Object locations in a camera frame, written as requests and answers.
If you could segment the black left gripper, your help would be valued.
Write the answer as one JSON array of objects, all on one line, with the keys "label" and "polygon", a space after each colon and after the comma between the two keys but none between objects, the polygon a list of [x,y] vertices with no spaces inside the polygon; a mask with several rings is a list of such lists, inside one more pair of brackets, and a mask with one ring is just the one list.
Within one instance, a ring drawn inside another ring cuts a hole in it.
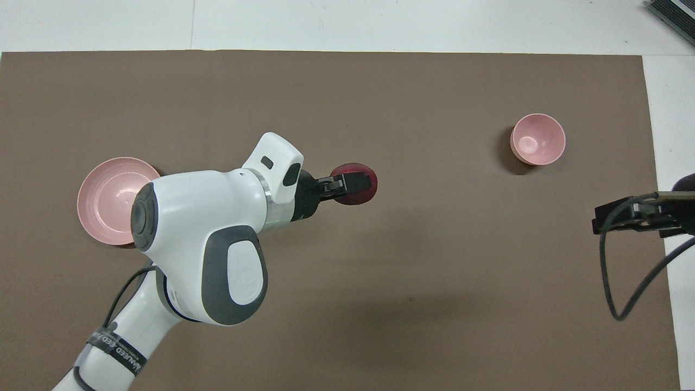
[{"label": "black left gripper", "polygon": [[294,195],[292,221],[314,215],[318,205],[330,199],[372,199],[372,178],[365,171],[343,172],[316,179],[301,170]]}]

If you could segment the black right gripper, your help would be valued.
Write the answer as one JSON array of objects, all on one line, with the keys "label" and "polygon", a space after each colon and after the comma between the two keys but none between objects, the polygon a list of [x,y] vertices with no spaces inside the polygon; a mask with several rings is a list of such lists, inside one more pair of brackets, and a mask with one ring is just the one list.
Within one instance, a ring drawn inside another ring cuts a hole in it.
[{"label": "black right gripper", "polygon": [[[671,191],[695,193],[695,174],[684,176],[678,180]],[[662,215],[660,207],[637,203],[633,198],[621,198],[594,208],[593,234],[599,235],[611,213],[627,202],[630,204],[619,210],[615,218],[611,220],[610,232],[623,230],[646,232],[665,228],[665,216]],[[690,200],[673,200],[670,204],[664,203],[663,207],[669,215],[678,221],[680,228],[662,231],[660,233],[661,238],[683,234],[695,237],[695,196]]]}]

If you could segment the red apple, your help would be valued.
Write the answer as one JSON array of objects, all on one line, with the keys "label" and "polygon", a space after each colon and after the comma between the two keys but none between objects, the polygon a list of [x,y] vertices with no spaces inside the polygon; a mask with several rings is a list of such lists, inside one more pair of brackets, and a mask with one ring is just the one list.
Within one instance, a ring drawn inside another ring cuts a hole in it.
[{"label": "red apple", "polygon": [[340,174],[353,172],[363,172],[366,176],[369,176],[371,186],[369,189],[365,189],[360,192],[348,193],[347,195],[337,197],[335,201],[342,205],[360,205],[367,203],[370,200],[372,200],[372,198],[374,198],[377,193],[379,183],[375,171],[373,171],[372,168],[361,163],[351,162],[340,165],[337,168],[333,169],[331,176],[337,176]]}]

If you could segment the pink bowl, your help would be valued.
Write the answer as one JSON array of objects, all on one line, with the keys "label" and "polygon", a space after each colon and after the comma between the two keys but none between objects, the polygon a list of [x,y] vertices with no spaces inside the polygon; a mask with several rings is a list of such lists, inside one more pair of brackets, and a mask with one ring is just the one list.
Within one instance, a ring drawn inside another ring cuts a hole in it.
[{"label": "pink bowl", "polygon": [[516,122],[509,143],[519,161],[531,166],[545,166],[563,156],[566,134],[553,117],[545,113],[530,113]]}]

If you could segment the pink plate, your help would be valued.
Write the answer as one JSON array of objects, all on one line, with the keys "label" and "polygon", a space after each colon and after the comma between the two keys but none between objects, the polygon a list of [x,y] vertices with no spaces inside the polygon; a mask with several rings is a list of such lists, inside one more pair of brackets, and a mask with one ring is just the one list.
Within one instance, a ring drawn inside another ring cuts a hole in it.
[{"label": "pink plate", "polygon": [[154,166],[134,157],[117,157],[96,166],[77,196],[79,222],[97,242],[132,244],[131,208],[141,188],[159,178]]}]

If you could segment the brown table mat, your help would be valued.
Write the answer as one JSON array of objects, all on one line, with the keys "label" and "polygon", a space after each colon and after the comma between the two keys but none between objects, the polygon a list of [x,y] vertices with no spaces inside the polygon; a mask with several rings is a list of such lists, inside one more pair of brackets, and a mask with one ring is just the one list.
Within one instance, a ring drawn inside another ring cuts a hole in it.
[{"label": "brown table mat", "polygon": [[[530,113],[558,161],[512,153]],[[679,388],[666,273],[613,320],[591,227],[658,189],[641,57],[161,51],[2,54],[0,391],[54,388],[147,263],[81,227],[94,166],[230,171],[267,131],[375,198],[262,234],[258,312],[182,321],[132,391]]]}]

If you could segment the grey ribbed device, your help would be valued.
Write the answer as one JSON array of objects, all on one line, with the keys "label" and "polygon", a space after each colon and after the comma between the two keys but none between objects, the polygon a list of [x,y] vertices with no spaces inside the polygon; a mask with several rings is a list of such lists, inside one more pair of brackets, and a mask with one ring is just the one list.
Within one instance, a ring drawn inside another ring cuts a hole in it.
[{"label": "grey ribbed device", "polygon": [[695,36],[695,0],[646,0],[646,7],[673,29]]}]

